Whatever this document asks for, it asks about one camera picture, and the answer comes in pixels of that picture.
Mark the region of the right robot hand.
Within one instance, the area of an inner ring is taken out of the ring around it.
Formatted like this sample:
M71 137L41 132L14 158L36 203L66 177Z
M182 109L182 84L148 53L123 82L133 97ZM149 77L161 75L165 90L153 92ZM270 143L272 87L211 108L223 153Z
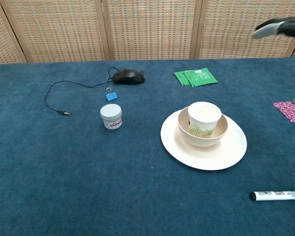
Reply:
M253 39L261 39L271 35L295 37L295 16L286 18L272 18L255 27L251 35Z

